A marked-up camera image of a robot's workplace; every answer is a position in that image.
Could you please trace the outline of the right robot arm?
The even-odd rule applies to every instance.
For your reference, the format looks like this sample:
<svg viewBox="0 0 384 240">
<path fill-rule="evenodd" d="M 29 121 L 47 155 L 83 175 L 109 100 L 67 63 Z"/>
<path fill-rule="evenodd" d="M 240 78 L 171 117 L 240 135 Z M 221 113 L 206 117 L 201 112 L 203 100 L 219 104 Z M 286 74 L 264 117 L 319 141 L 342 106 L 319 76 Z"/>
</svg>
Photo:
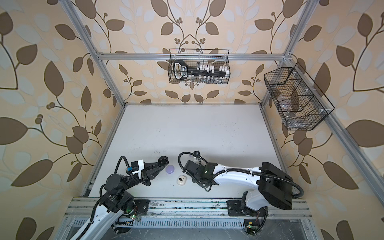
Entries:
<svg viewBox="0 0 384 240">
<path fill-rule="evenodd" d="M 178 164 L 183 173 L 206 192 L 220 185 L 247 187 L 242 196 L 242 206 L 249 210 L 256 211 L 271 205 L 290 211 L 292 200 L 304 196 L 303 188 L 292 177 L 269 162 L 254 168 L 228 167 L 210 163 L 196 151 L 180 153 Z"/>
</svg>

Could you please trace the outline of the black round earbud case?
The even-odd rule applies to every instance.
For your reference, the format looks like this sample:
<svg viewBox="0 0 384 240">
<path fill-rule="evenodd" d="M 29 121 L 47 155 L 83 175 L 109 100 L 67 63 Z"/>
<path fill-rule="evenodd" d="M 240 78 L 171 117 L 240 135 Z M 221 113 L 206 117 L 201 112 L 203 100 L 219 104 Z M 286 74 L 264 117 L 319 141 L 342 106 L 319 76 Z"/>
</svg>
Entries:
<svg viewBox="0 0 384 240">
<path fill-rule="evenodd" d="M 166 156 L 161 156 L 158 159 L 158 166 L 159 167 L 166 167 L 169 164 L 169 158 Z"/>
</svg>

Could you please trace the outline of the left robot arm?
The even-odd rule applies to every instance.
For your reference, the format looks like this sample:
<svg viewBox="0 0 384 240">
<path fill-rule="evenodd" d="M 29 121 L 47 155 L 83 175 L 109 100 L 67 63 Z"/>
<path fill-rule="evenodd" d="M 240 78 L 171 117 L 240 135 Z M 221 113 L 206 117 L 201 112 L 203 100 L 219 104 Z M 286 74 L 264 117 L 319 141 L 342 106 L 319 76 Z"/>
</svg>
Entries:
<svg viewBox="0 0 384 240">
<path fill-rule="evenodd" d="M 126 157 L 118 160 L 114 173 L 99 190 L 100 198 L 96 201 L 91 216 L 72 236 L 73 240 L 100 240 L 109 228 L 115 228 L 120 217 L 137 220 L 148 212 L 149 200 L 137 200 L 128 192 L 137 185 L 149 187 L 151 181 L 169 164 L 169 158 L 159 157 L 158 161 L 145 163 L 142 160 L 128 163 Z"/>
</svg>

